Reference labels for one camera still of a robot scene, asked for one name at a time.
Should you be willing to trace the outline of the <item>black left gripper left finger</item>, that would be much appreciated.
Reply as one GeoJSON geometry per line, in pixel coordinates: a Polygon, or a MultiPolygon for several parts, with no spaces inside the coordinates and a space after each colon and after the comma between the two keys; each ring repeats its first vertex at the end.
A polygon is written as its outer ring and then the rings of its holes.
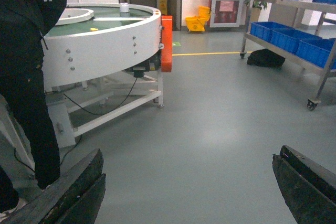
{"type": "Polygon", "coordinates": [[[2,223],[95,223],[106,191],[103,163],[93,150],[2,223]]]}

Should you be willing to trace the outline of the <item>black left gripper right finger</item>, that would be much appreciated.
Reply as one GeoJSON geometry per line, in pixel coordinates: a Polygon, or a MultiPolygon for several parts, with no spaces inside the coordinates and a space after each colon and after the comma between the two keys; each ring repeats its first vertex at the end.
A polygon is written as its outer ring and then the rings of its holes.
{"type": "Polygon", "coordinates": [[[335,223],[335,174],[284,145],[272,169],[297,223],[335,223]]]}

